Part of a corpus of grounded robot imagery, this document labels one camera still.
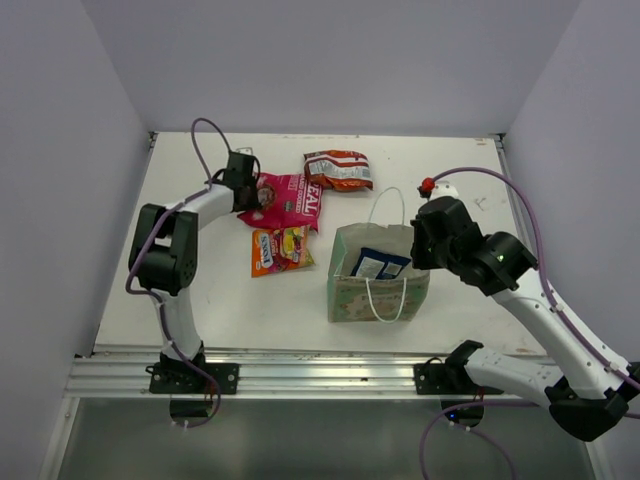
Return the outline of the pink Real crisps bag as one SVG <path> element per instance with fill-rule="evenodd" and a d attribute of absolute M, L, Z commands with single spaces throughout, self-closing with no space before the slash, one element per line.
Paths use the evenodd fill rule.
<path fill-rule="evenodd" d="M 304 174 L 262 173 L 258 183 L 259 209 L 238 215 L 257 229 L 309 226 L 319 231 L 323 188 L 309 182 Z"/>

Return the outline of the blue Burts crisps bag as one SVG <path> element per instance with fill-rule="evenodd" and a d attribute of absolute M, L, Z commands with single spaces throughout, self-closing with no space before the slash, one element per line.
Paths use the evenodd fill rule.
<path fill-rule="evenodd" d="M 351 276 L 374 280 L 393 280 L 400 276 L 411 260 L 405 256 L 362 247 Z"/>

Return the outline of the green printed paper bag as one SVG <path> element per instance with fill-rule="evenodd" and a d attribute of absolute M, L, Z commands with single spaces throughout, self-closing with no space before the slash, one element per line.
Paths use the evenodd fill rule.
<path fill-rule="evenodd" d="M 393 324 L 412 320 L 429 291 L 430 273 L 412 266 L 410 249 L 413 229 L 406 218 L 406 204 L 400 189 L 389 187 L 400 199 L 399 222 L 380 225 L 373 221 L 374 203 L 366 221 L 336 230 L 327 279 L 327 313 L 331 323 L 375 322 Z M 393 280 L 351 276 L 362 247 L 401 255 L 411 262 Z"/>

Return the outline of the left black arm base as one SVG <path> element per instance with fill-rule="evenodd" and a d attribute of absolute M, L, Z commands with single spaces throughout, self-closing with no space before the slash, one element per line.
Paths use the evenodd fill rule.
<path fill-rule="evenodd" d="M 240 365 L 237 363 L 206 363 L 200 367 L 213 378 L 222 395 L 234 395 L 240 378 Z M 149 391 L 152 394 L 205 394 L 212 393 L 211 382 L 183 362 L 170 363 L 168 366 L 157 362 L 145 368 L 151 376 Z"/>

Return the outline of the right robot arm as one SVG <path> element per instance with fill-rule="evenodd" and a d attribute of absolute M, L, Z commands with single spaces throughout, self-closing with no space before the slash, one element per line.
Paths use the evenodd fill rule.
<path fill-rule="evenodd" d="M 639 365 L 613 352 L 568 307 L 553 305 L 538 261 L 506 232 L 482 234 L 464 203 L 450 196 L 420 207 L 411 257 L 420 270 L 445 269 L 513 315 L 552 358 L 524 361 L 466 340 L 425 376 L 442 391 L 480 387 L 517 395 L 549 411 L 573 437 L 590 442 L 616 426 L 638 391 Z"/>

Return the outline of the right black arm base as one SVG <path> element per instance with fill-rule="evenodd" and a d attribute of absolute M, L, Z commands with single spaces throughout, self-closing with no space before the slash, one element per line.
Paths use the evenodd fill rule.
<path fill-rule="evenodd" d="M 463 367 L 439 357 L 414 364 L 413 380 L 418 395 L 455 395 L 474 391 Z"/>

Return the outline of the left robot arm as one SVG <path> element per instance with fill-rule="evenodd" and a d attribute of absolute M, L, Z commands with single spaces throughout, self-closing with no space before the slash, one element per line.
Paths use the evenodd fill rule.
<path fill-rule="evenodd" d="M 190 286 L 198 269 L 199 233 L 213 221 L 260 207 L 259 160 L 232 151 L 225 168 L 205 186 L 177 202 L 141 207 L 128 260 L 125 289 L 155 305 L 164 357 L 179 361 L 172 379 L 185 392 L 201 390 L 207 367 L 196 360 L 203 349 L 191 305 Z"/>

